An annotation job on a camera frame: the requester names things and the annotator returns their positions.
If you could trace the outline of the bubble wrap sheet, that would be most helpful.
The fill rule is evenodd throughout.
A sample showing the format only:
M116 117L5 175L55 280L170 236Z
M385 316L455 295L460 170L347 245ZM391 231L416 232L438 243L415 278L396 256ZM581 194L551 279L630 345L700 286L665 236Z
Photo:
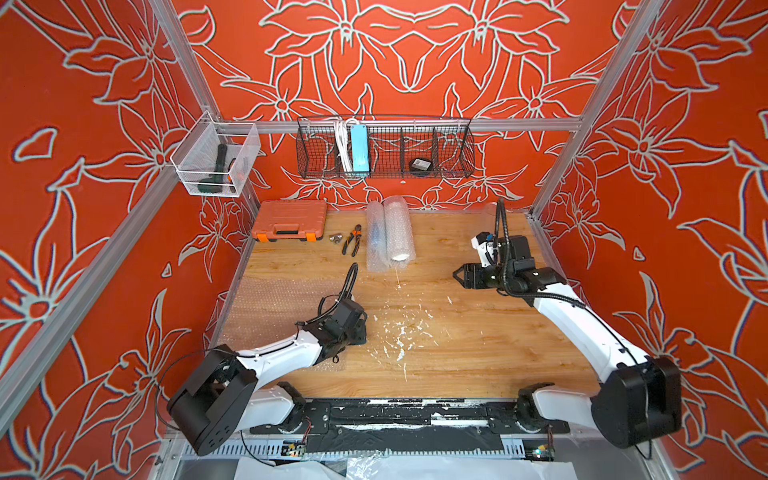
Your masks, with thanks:
M296 334L296 323L328 309L343 286L342 278L294 279L244 277L215 343L233 350L261 347Z

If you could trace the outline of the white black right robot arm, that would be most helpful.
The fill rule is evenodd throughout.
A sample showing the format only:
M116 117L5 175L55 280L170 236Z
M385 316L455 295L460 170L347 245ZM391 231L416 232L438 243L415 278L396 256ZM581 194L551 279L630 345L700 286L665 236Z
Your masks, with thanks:
M547 382L520 389L515 416L521 428L538 432L564 421L596 430L621 449L681 429L681 372L673 361L632 344L583 303L559 272L537 267L526 237L482 232L471 246L478 262L463 264L454 279L468 290L524 300L566 336L597 375L594 395Z

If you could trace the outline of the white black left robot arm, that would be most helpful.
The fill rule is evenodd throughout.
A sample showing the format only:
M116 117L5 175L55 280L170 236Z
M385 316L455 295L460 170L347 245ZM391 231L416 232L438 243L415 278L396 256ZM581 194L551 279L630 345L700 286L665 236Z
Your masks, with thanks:
M280 379L365 344L366 321L364 308L345 298L320 317L299 323L297 332L281 341L242 351L222 344L205 355L174 393L167 412L199 456L254 427L293 429L303 422L306 401Z

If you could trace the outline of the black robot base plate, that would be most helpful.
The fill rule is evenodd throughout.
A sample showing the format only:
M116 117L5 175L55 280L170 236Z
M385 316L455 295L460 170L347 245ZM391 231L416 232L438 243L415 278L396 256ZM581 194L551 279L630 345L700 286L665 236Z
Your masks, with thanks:
M333 429L381 430L453 427L488 429L494 434L525 434L513 399L314 398L301 422L291 428L262 425L251 434L325 434Z

